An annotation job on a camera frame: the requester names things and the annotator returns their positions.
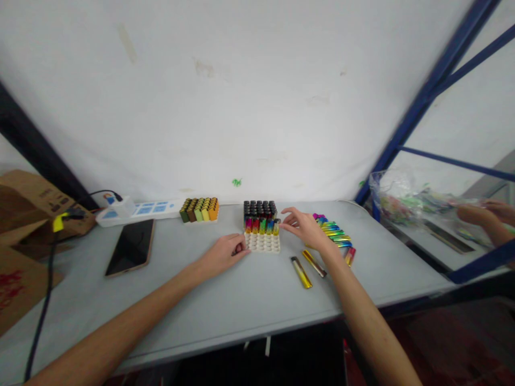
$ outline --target smartphone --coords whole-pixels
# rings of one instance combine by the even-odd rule
[[[154,222],[155,220],[146,220],[123,227],[107,267],[107,277],[134,271],[149,263]]]

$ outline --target hand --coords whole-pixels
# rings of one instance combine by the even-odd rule
[[[515,208],[502,201],[486,200],[485,206],[495,214],[499,220],[511,226],[515,226]]]
[[[245,246],[245,236],[233,233],[220,237],[193,265],[201,281],[205,281],[225,272],[250,252]]]
[[[458,206],[457,215],[460,220],[479,226],[484,226],[488,223],[499,221],[497,217],[489,210],[473,205]]]
[[[293,233],[318,252],[331,245],[334,246],[311,214],[302,213],[294,206],[284,209],[281,213],[290,213],[290,215],[279,224],[279,227]]]

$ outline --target blue metal frame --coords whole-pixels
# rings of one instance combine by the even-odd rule
[[[448,273],[447,277],[456,284],[463,284],[486,272],[499,268],[501,265],[509,263],[513,260],[514,256],[515,240],[511,240],[499,248],[484,254],[473,262],[464,265],[460,269]]]
[[[448,43],[441,58],[433,68],[431,75],[423,85],[415,100],[404,115],[401,123],[397,127],[393,137],[386,145],[383,153],[372,169],[372,173],[387,169],[400,151],[407,151],[423,157],[435,159],[448,164],[485,173],[500,179],[515,182],[515,175],[501,172],[500,170],[485,168],[479,165],[470,164],[455,160],[449,157],[424,152],[417,149],[405,147],[404,144],[415,130],[418,123],[431,106],[433,100],[446,89],[451,87],[466,74],[488,59],[491,55],[505,46],[515,38],[515,25],[509,28],[491,44],[486,46],[481,52],[465,63],[456,72],[453,72],[459,64],[464,54],[473,43],[482,27],[486,24],[490,16],[495,11],[501,0],[476,0],[467,15],[456,30],[452,39]],[[370,195],[368,179],[358,192],[355,201],[359,205],[364,205]],[[374,218],[379,221],[380,213],[372,202],[372,212]],[[470,264],[451,272],[447,276],[455,283],[464,283],[486,272],[489,272],[508,261],[515,258],[515,240],[485,254]]]
[[[470,164],[468,162],[463,162],[463,161],[455,160],[453,158],[444,157],[442,155],[436,155],[436,154],[433,154],[433,153],[424,152],[422,150],[412,149],[411,147],[398,146],[397,149],[403,150],[403,151],[408,152],[408,153],[413,153],[413,154],[421,155],[423,157],[431,158],[431,159],[434,159],[434,160],[437,160],[437,161],[445,162],[446,164],[456,165],[456,166],[460,166],[460,167],[465,168],[465,169],[474,170],[475,172],[479,172],[479,173],[483,173],[483,174],[488,174],[488,175],[491,175],[493,177],[497,177],[497,178],[500,178],[500,179],[503,179],[503,180],[508,180],[508,181],[511,181],[511,182],[515,182],[515,174],[501,172],[500,170],[485,168],[483,166],[479,166],[479,165],[475,165],[475,164]]]
[[[376,162],[372,172],[379,172],[387,169],[399,153],[398,146],[406,143],[409,136],[431,106],[434,90],[442,84],[454,71],[468,48],[479,34],[480,30],[490,18],[501,0],[476,0],[467,15],[456,30],[451,41],[447,45],[440,60],[431,72],[428,80],[422,86],[415,100],[404,115],[401,123],[397,127],[392,139],[384,149],[382,155]],[[370,196],[370,186],[368,180],[362,186],[355,201],[359,205],[364,205]]]

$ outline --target gold lighter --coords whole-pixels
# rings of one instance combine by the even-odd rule
[[[295,267],[295,270],[297,271],[297,274],[299,275],[302,285],[304,285],[304,288],[309,289],[309,288],[313,287],[309,278],[306,275],[306,272],[304,271],[304,268],[302,268],[302,265],[300,264],[299,259],[295,256],[290,257],[290,259],[293,264],[293,267]]]
[[[320,266],[317,260],[315,260],[315,258],[311,256],[310,252],[307,249],[302,251],[302,255],[313,266],[313,268],[315,268],[315,271],[318,272],[320,276],[325,277],[327,275],[327,272],[323,270],[323,268]]]

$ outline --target cardboard box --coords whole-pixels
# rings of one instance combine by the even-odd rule
[[[9,247],[0,246],[0,336],[46,295],[48,270]],[[54,272],[54,286],[62,276]]]
[[[48,256],[54,218],[75,201],[43,177],[13,170],[0,177],[0,336],[46,295],[48,270],[35,259]],[[82,220],[64,221],[59,240],[85,235],[95,226],[85,211]],[[69,249],[59,244],[56,253]],[[54,286],[62,276],[54,273]]]
[[[71,197],[41,176],[22,170],[8,172],[0,177],[0,234],[47,220],[29,232],[23,244],[49,246],[54,240],[51,220],[73,203]],[[94,216],[77,206],[84,210],[84,219],[65,221],[59,240],[85,235],[95,226]]]

